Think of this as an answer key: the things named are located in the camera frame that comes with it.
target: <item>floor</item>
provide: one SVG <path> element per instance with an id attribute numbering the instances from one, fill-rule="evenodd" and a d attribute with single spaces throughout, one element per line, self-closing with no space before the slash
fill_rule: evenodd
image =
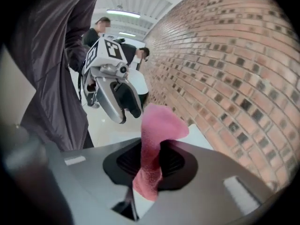
<path id="1" fill-rule="evenodd" d="M 70 70 L 75 89 L 77 90 L 78 73 Z M 127 121 L 125 124 L 113 122 L 100 107 L 98 109 L 87 106 L 85 96 L 82 93 L 82 107 L 87 113 L 89 121 L 89 133 L 95 147 L 106 146 L 117 142 L 122 142 L 135 137 L 141 137 L 142 117 L 134 118 L 131 113 L 125 112 Z M 195 146 L 212 150 L 212 146 L 206 140 L 196 125 L 189 127 L 189 135 L 180 139 Z"/>

